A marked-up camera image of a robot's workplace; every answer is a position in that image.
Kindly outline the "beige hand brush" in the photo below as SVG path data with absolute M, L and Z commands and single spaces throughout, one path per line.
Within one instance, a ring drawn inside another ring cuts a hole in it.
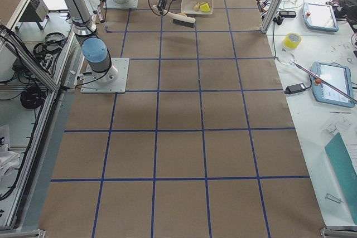
M 177 13 L 172 13 L 168 10 L 165 10 L 165 14 L 159 14 L 158 8 L 156 5 L 152 6 L 152 10 L 154 11 L 154 13 L 158 12 L 159 16 L 169 16 L 172 18 L 172 22 L 176 25 L 179 26 L 185 26 L 185 27 L 189 27 L 189 28 L 194 28 L 195 27 L 195 22 L 196 20 L 192 17 L 184 17 L 184 16 L 180 16 Z

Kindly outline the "beige plastic dustpan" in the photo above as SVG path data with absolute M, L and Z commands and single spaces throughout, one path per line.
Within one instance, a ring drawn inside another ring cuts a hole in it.
M 182 0 L 181 12 L 194 15 L 212 15 L 213 0 Z

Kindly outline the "croissant bread piece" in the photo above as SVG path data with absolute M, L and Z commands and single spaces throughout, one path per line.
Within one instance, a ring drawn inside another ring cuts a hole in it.
M 205 4 L 205 2 L 196 2 L 193 6 L 193 10 L 195 12 L 199 11 L 200 10 L 200 6 L 202 6 L 203 4 Z

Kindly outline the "yellow green sponge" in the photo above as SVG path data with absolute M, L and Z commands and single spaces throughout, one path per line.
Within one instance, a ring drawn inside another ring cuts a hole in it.
M 211 12 L 211 8 L 208 3 L 203 3 L 203 4 L 199 5 L 199 11 L 202 13 L 208 14 Z

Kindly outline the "grey metal box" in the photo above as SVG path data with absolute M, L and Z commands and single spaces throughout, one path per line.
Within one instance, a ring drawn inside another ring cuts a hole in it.
M 15 29 L 19 30 L 23 23 L 36 23 L 43 30 L 49 19 L 48 13 L 44 0 L 30 0 Z

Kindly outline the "yellow tape roll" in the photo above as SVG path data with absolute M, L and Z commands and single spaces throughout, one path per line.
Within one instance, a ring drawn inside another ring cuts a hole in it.
M 294 50 L 299 46 L 301 41 L 302 41 L 302 37 L 299 34 L 291 32 L 286 34 L 283 40 L 283 44 L 285 48 L 288 48 L 289 50 Z

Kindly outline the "black power adapter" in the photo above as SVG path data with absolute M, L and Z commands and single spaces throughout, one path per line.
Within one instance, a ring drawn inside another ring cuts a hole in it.
M 306 86 L 304 83 L 299 83 L 299 84 L 287 86 L 284 90 L 284 93 L 287 95 L 297 94 L 297 93 L 304 92 L 309 88 L 310 86 Z

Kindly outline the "upper blue teach pendant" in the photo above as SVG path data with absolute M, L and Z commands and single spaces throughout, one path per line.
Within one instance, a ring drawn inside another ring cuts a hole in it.
M 302 6 L 303 20 L 308 29 L 337 32 L 339 26 L 330 5 L 305 2 Z

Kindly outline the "blue teach pendant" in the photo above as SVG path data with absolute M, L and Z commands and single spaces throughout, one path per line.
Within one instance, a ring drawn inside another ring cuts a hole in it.
M 337 32 L 339 26 L 330 5 L 305 2 L 302 6 L 303 20 L 308 29 Z
M 353 86 L 351 83 L 351 72 L 347 66 L 338 64 L 328 64 L 324 62 L 314 62 L 311 71 L 322 78 L 324 81 L 338 88 L 345 94 L 354 97 Z M 312 92 L 316 101 L 338 106 L 353 108 L 355 104 L 348 98 L 341 95 L 328 85 L 316 84 L 313 82 Z

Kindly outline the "lower blue teach pendant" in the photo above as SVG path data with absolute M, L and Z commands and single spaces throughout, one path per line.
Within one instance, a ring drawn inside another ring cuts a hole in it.
M 351 72 L 347 66 L 338 64 L 328 64 L 324 62 L 314 62 L 311 71 L 322 78 L 324 81 L 338 88 L 345 94 L 354 97 L 353 86 L 351 83 Z M 348 98 L 341 95 L 328 85 L 316 84 L 313 82 L 312 92 L 316 101 L 338 106 L 353 108 L 355 104 Z

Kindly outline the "teal folder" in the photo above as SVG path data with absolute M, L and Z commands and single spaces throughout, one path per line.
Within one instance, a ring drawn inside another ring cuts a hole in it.
M 356 170 L 340 133 L 325 145 L 325 152 L 356 224 Z

